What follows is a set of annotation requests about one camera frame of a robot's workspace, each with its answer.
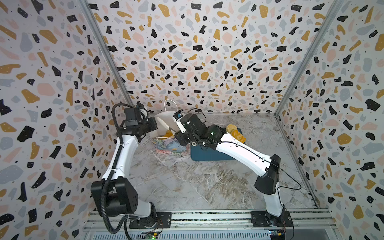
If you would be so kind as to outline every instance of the terrazzo wallpaper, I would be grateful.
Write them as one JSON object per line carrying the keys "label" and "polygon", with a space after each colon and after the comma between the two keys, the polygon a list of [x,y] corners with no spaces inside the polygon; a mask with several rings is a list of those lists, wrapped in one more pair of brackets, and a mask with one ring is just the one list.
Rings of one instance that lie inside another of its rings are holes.
{"label": "terrazzo wallpaper", "polygon": [[80,239],[123,97],[74,1],[0,8],[0,238]]}
{"label": "terrazzo wallpaper", "polygon": [[278,117],[344,239],[384,237],[384,1],[344,1]]}
{"label": "terrazzo wallpaper", "polygon": [[150,111],[169,98],[272,113],[333,1],[88,2],[128,92]]}

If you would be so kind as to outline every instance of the robotic arm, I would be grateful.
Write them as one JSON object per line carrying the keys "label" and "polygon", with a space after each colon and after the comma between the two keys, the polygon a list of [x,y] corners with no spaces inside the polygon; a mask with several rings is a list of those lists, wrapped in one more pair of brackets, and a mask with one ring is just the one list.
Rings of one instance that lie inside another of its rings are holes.
{"label": "robotic arm", "polygon": [[[114,116],[115,106],[113,118],[118,129],[116,150],[102,179],[92,183],[91,193],[109,232],[116,233],[122,221],[117,229],[113,229],[108,227],[111,226],[108,217],[120,214],[125,214],[125,223],[130,218],[141,221],[139,225],[142,227],[151,228],[157,222],[155,206],[139,200],[127,177],[138,144],[146,133],[157,129],[157,123],[154,117],[148,118],[148,111],[138,102],[136,107],[124,110],[125,126],[119,128]],[[289,213],[283,210],[278,196],[280,157],[260,153],[236,140],[224,128],[217,125],[207,127],[196,114],[187,113],[183,116],[181,111],[174,114],[174,121],[180,129],[175,133],[178,142],[182,146],[191,143],[193,146],[210,147],[232,156],[254,171],[258,175],[255,187],[263,193],[267,210],[263,216],[259,214],[258,222],[261,224],[258,226],[281,225]]]}

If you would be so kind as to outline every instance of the blue tray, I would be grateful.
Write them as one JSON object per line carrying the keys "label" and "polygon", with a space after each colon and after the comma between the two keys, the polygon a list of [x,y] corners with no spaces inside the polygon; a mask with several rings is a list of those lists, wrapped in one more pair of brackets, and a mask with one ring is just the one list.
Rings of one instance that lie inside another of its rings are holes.
{"label": "blue tray", "polygon": [[193,161],[201,162],[201,161],[223,161],[223,160],[235,160],[233,157],[213,150],[209,147],[203,147],[203,146],[192,146],[191,145],[191,158]]}

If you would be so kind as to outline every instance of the bag handle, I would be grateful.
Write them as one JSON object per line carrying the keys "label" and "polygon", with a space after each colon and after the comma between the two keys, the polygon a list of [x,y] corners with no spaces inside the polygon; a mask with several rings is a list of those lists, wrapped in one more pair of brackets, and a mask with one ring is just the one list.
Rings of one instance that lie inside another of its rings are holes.
{"label": "bag handle", "polygon": [[167,101],[173,102],[173,103],[176,105],[176,110],[179,109],[179,107],[177,106],[177,104],[176,104],[173,100],[171,100],[171,99],[167,99],[167,100],[164,101],[164,109],[165,109],[165,111],[167,111],[167,107],[166,107],[166,102],[167,102]]}

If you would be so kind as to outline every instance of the gray marble floor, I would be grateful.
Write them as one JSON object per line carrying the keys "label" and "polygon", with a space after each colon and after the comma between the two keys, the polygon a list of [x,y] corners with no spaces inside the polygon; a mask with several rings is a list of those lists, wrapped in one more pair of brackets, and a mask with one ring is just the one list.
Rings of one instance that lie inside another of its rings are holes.
{"label": "gray marble floor", "polygon": [[[288,148],[272,116],[207,115],[209,126],[234,124],[259,152],[281,157],[282,168],[302,186],[301,190],[280,190],[286,208],[315,208],[297,172]],[[136,149],[129,181],[139,198],[161,210],[264,209],[263,195],[253,186],[257,175],[242,163],[231,161],[196,162],[190,156],[156,153],[146,137]],[[280,185],[298,187],[280,171]]]}

